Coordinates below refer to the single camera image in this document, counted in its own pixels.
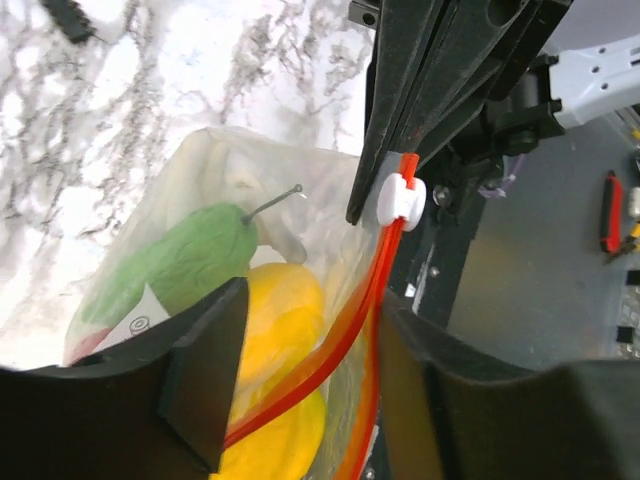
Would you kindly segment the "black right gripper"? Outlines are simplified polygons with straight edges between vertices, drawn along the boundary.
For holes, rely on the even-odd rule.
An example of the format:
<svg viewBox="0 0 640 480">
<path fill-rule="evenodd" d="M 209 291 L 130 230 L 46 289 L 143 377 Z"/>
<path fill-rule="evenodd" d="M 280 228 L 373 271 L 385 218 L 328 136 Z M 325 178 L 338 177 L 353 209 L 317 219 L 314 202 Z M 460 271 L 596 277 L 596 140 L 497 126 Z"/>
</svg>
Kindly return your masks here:
<svg viewBox="0 0 640 480">
<path fill-rule="evenodd" d="M 570 8 L 567 1 L 366 5 L 361 22 L 374 29 L 375 44 L 364 143 L 346 209 L 352 225 L 387 152 L 420 152 L 426 159 L 477 118 L 491 132 L 503 129 L 503 115 L 525 106 L 516 89 Z"/>
</svg>

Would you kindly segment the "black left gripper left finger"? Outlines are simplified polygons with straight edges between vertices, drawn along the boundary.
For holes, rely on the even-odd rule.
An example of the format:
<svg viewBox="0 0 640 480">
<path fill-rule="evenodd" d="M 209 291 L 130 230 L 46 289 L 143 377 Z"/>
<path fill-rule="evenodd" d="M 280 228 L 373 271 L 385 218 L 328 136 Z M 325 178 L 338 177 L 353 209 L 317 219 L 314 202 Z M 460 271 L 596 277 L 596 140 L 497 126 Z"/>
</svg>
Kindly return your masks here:
<svg viewBox="0 0 640 480">
<path fill-rule="evenodd" d="M 220 465 L 248 312 L 235 278 L 66 367 L 1 372 L 5 479 L 205 479 Z"/>
</svg>

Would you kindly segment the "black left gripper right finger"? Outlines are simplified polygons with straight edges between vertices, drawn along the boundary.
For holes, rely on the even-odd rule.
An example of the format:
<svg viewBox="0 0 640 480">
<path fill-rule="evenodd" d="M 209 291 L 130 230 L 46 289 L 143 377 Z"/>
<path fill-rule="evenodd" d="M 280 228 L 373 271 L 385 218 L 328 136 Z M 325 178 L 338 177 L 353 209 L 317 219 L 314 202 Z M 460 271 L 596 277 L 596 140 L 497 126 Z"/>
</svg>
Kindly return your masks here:
<svg viewBox="0 0 640 480">
<path fill-rule="evenodd" d="M 484 354 L 387 293 L 381 417 L 395 479 L 635 479 L 639 365 L 535 372 Z"/>
</svg>

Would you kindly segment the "orange toy peach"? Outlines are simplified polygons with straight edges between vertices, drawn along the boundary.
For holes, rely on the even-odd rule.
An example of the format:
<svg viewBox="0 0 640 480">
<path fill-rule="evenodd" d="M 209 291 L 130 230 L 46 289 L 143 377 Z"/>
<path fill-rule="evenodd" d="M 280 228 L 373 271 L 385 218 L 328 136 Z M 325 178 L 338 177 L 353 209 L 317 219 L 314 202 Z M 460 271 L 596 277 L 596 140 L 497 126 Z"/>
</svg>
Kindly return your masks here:
<svg viewBox="0 0 640 480">
<path fill-rule="evenodd" d="M 77 360 L 91 355 L 97 346 L 109 335 L 112 328 L 104 328 L 96 331 L 80 342 L 78 342 L 69 352 L 66 353 L 65 361 L 67 365 L 71 365 Z"/>
</svg>

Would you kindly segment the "yellow toy lemon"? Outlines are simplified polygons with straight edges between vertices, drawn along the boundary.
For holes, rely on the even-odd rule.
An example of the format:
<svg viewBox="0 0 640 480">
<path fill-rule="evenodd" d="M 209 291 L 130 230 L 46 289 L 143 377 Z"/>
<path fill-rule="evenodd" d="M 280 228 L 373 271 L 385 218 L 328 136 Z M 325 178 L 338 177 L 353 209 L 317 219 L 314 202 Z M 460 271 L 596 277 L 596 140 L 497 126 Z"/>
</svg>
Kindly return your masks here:
<svg viewBox="0 0 640 480">
<path fill-rule="evenodd" d="M 248 274 L 249 314 L 236 408 L 245 411 L 315 348 L 324 326 L 324 290 L 304 266 L 270 263 Z"/>
</svg>

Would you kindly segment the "clear zip bag orange zipper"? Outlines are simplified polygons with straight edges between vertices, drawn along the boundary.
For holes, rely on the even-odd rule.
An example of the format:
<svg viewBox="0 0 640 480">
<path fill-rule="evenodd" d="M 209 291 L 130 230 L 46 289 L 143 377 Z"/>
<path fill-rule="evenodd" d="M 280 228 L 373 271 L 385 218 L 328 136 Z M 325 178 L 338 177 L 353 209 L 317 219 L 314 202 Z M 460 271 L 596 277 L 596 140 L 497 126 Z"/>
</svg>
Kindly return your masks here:
<svg viewBox="0 0 640 480">
<path fill-rule="evenodd" d="M 79 434 L 55 479 L 354 479 L 377 412 L 377 309 L 424 209 L 418 158 L 189 133 L 94 274 L 64 341 Z"/>
</svg>

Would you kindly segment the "yellow toy mango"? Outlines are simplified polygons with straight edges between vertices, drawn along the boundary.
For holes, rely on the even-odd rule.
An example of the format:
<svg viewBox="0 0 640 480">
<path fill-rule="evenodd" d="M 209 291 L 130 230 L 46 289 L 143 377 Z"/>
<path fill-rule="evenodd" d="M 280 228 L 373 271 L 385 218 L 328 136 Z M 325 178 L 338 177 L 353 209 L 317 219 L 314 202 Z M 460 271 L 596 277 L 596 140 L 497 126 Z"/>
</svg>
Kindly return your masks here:
<svg viewBox="0 0 640 480">
<path fill-rule="evenodd" d="M 326 403 L 315 391 L 227 449 L 212 479 L 298 480 L 309 471 L 324 436 Z"/>
</svg>

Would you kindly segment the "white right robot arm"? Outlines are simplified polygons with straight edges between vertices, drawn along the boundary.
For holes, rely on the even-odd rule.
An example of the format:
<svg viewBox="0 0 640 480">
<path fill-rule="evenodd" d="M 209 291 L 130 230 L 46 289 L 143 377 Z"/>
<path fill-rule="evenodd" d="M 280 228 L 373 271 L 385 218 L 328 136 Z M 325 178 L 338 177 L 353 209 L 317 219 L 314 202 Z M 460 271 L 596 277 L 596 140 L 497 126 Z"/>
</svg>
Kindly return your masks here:
<svg viewBox="0 0 640 480">
<path fill-rule="evenodd" d="M 346 210 L 390 152 L 415 153 L 459 214 L 506 157 L 639 100 L 639 39 L 547 54 L 567 1 L 371 1 L 367 121 Z"/>
</svg>

